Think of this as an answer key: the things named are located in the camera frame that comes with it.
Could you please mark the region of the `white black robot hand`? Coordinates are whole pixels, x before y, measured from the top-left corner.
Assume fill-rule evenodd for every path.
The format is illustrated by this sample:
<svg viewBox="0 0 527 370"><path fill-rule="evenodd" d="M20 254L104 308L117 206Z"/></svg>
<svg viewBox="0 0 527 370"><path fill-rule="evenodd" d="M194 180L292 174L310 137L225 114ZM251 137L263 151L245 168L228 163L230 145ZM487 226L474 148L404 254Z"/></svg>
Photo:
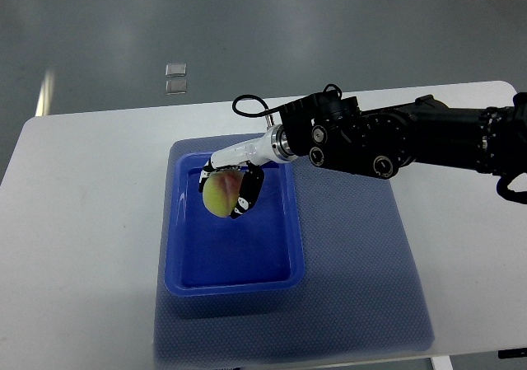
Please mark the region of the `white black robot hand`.
<svg viewBox="0 0 527 370"><path fill-rule="evenodd" d="M256 139L231 145L214 152L203 166L198 191L203 197L203 186L213 172L236 170L243 174L237 204L229 218L238 218L251 210L259 197L264 182L263 165L270 162L293 162L297 156L290 149L285 130L273 125Z"/></svg>

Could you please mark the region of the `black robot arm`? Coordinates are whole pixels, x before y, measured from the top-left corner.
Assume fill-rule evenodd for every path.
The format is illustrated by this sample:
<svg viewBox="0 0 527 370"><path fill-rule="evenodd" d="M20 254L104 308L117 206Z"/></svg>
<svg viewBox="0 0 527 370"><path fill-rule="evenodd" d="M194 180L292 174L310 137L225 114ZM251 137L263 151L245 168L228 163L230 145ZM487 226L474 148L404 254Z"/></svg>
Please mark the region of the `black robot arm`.
<svg viewBox="0 0 527 370"><path fill-rule="evenodd" d="M507 107L450 108L432 95L363 111L340 88L275 108L281 117L264 149L290 161L308 157L317 167L389 179L412 162L498 176L497 193L525 204L510 183L526 172L526 94Z"/></svg>

